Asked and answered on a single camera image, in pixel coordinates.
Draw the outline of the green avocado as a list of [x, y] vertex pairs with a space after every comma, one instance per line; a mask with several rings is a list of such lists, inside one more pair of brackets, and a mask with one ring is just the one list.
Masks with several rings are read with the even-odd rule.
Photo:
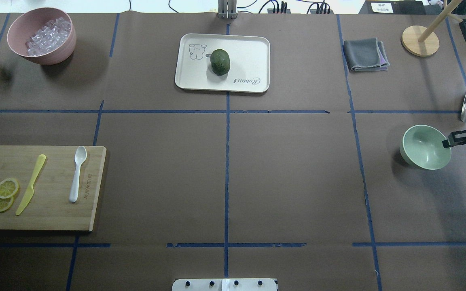
[[231, 70], [231, 58], [222, 48], [214, 50], [210, 55], [211, 69], [217, 76], [223, 76]]

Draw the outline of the yellow plastic knife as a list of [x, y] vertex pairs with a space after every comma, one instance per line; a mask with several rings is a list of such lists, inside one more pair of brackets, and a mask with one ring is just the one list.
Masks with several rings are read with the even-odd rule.
[[21, 202], [19, 203], [18, 208], [15, 211], [16, 216], [21, 215], [21, 213], [24, 212], [24, 210], [26, 209], [26, 207], [28, 206], [28, 204], [32, 200], [32, 197], [33, 197], [33, 195], [35, 193], [34, 185], [35, 185], [35, 182], [37, 181], [37, 177], [39, 176], [39, 174], [40, 174], [40, 172], [41, 172], [41, 170], [42, 170], [42, 168], [43, 168], [43, 166], [44, 166], [44, 164], [46, 162], [46, 158], [47, 157], [44, 154], [40, 154], [37, 157], [36, 162], [34, 164], [32, 174], [31, 174], [31, 178], [28, 181], [28, 185], [27, 185], [27, 188], [25, 190], [25, 194], [24, 194], [23, 198], [21, 199]]

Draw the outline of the wooden mug tree stand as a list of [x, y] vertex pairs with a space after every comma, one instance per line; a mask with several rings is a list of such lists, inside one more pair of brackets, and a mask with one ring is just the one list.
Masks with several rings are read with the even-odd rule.
[[406, 28], [402, 32], [400, 39], [403, 48], [417, 57], [434, 55], [440, 45], [439, 38], [435, 35], [434, 30], [449, 17], [461, 2], [461, 0], [452, 0], [449, 4], [446, 4], [444, 0], [444, 9], [428, 27], [413, 25]]

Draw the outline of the lemon slice lower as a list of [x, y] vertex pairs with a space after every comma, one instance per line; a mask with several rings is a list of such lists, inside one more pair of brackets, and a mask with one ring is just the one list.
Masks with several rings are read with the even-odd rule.
[[13, 196], [9, 198], [0, 198], [0, 213], [9, 210], [12, 207], [14, 200], [15, 198]]

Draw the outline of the aluminium frame post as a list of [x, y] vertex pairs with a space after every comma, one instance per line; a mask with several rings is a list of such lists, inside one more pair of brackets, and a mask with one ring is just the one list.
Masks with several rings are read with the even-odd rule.
[[218, 18], [236, 19], [238, 17], [236, 0], [218, 0]]

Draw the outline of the lemon slice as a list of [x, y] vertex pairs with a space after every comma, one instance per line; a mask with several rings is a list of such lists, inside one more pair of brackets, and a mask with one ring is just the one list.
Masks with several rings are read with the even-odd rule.
[[12, 207], [14, 200], [15, 198], [13, 196], [9, 198], [0, 198], [0, 213], [9, 210]]
[[7, 178], [0, 181], [0, 198], [8, 199], [18, 193], [20, 184], [15, 178]]

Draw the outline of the wooden cutting board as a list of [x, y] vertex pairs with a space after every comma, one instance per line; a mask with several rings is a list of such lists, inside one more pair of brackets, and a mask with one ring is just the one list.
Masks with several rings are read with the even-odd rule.
[[[89, 146], [86, 150], [78, 199], [72, 203], [68, 198], [75, 172], [76, 146], [0, 145], [0, 181], [15, 178], [20, 184], [12, 207], [0, 213], [0, 230], [91, 232], [106, 172], [107, 150]], [[16, 215], [40, 154], [46, 160], [34, 184], [35, 193], [24, 211]]]

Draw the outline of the lemon slice upper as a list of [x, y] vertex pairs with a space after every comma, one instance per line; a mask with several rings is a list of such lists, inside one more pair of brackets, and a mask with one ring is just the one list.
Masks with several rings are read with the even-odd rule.
[[0, 198], [8, 199], [18, 193], [20, 184], [15, 178], [7, 178], [0, 181]]

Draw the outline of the beige rabbit tray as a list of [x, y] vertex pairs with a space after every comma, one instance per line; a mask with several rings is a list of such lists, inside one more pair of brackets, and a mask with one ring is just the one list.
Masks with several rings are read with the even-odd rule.
[[174, 83], [184, 90], [263, 93], [270, 85], [270, 43], [254, 36], [186, 34]]

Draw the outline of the white pillar mount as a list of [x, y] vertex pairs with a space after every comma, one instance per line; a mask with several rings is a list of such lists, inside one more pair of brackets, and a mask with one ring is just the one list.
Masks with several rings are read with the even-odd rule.
[[278, 291], [273, 278], [181, 278], [172, 291]]

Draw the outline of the white plastic spoon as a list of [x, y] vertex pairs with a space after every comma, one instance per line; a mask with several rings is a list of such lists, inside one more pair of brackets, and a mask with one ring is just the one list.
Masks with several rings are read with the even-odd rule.
[[86, 148], [84, 146], [79, 146], [76, 149], [76, 152], [74, 155], [75, 170], [74, 170], [74, 176], [73, 176], [71, 189], [70, 189], [70, 196], [69, 196], [70, 203], [75, 203], [78, 200], [79, 186], [80, 186], [80, 170], [86, 158], [87, 158]]

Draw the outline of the pink bowl with ice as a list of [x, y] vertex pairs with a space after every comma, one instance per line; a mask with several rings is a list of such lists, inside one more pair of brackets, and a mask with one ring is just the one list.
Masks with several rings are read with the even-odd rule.
[[13, 52], [35, 64], [54, 65], [74, 52], [76, 30], [64, 11], [37, 8], [11, 24], [7, 42]]

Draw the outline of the green bowl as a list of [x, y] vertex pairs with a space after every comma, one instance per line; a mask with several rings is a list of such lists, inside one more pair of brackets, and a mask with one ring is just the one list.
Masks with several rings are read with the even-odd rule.
[[415, 125], [405, 131], [399, 151], [407, 164], [425, 170], [439, 170], [451, 160], [451, 148], [445, 148], [445, 136], [429, 125]]

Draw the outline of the black power box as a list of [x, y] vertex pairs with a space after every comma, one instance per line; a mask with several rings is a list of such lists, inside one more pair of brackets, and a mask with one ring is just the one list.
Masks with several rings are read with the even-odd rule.
[[441, 11], [439, 5], [424, 5], [422, 1], [366, 0], [359, 14], [438, 15]]

